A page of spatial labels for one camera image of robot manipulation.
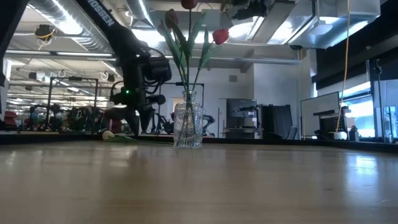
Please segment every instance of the white wall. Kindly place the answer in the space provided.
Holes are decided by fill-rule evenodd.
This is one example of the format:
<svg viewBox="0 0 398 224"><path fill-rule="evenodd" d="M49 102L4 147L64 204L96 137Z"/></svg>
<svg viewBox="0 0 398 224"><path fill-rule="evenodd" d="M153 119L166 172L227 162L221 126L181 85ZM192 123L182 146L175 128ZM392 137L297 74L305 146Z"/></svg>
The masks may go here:
<svg viewBox="0 0 398 224"><path fill-rule="evenodd" d="M257 103L290 105L293 125L299 125L301 72L301 65L254 64L254 98Z"/></svg>
<svg viewBox="0 0 398 224"><path fill-rule="evenodd" d="M170 64L172 67L173 77L169 83L180 82L181 78L178 74L178 70L174 64ZM196 68L190 69L190 83L195 80L197 73ZM229 82L229 76L236 75L238 77L237 82ZM241 73L240 69L232 68L212 68L211 70L203 69L198 77L197 83L205 84L205 100L203 108L206 114L211 115L216 119L215 124L209 126L209 131L215 133L217 136L217 117L218 107L220 98L246 98L246 73ZM161 94L166 97L166 103L160 106L161 115L165 116L166 119L170 118L170 114L173 111L173 98L182 97L182 86L175 85L162 85ZM201 103L201 86L195 87L197 91L197 102Z"/></svg>

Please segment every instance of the tulip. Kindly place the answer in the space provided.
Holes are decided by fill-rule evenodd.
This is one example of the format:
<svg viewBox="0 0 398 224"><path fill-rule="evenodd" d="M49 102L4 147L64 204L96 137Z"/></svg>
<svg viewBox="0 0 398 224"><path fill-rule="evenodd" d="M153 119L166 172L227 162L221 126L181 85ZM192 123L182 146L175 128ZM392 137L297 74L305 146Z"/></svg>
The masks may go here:
<svg viewBox="0 0 398 224"><path fill-rule="evenodd" d="M193 9L198 4L198 0L181 0L181 6L184 9Z"/></svg>
<svg viewBox="0 0 398 224"><path fill-rule="evenodd" d="M216 42L216 45L223 44L228 40L229 32L228 29L219 29L214 31L213 33L213 40Z"/></svg>
<svg viewBox="0 0 398 224"><path fill-rule="evenodd" d="M174 11L174 9L170 9L166 12L165 15L165 20L164 22L166 23L166 26L171 29L172 28L172 21L174 21L175 24L178 25L178 17Z"/></svg>

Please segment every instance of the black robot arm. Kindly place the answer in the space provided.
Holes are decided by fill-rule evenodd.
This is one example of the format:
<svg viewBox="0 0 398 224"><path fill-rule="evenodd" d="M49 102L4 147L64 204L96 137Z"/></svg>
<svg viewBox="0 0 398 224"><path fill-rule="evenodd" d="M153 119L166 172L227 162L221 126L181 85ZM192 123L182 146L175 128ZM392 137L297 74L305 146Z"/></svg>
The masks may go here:
<svg viewBox="0 0 398 224"><path fill-rule="evenodd" d="M111 101L138 110L141 128L146 130L154 114L152 105L165 102L162 95L147 96L155 92L147 88L155 86L157 89L171 79L169 61L159 51L160 57L151 57L151 48L141 44L131 30L119 24L99 0L76 1L102 30L122 69L124 87L118 94L111 92Z"/></svg>
<svg viewBox="0 0 398 224"><path fill-rule="evenodd" d="M102 30L123 72L122 92L112 95L111 101L116 104L124 104L131 111L138 110L142 130L146 130L154 113L152 105L165 102L164 96L152 94L160 85L171 79L169 61L159 51L160 57L151 57L150 50L155 49L141 44L130 29L114 19L100 0L76 0L76 2ZM29 0L2 1L2 7L0 7L0 67L4 53L28 3ZM0 70L0 86L4 86L4 80L5 76ZM147 89L149 86L154 86L155 90L149 91Z"/></svg>

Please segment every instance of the table surface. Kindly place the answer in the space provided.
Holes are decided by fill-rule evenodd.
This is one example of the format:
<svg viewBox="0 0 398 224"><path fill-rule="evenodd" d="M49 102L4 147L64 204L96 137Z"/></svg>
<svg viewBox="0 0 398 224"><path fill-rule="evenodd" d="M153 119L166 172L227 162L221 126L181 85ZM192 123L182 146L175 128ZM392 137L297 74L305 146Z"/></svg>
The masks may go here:
<svg viewBox="0 0 398 224"><path fill-rule="evenodd" d="M391 154L99 141L0 147L0 223L398 222Z"/></svg>

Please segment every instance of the glass vase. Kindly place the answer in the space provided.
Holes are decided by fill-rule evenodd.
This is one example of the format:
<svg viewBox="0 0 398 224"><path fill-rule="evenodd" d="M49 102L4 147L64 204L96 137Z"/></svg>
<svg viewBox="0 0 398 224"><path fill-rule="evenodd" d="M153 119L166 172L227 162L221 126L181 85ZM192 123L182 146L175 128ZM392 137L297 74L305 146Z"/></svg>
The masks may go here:
<svg viewBox="0 0 398 224"><path fill-rule="evenodd" d="M184 100L174 108L174 147L198 149L203 139L203 108L195 91L183 91Z"/></svg>

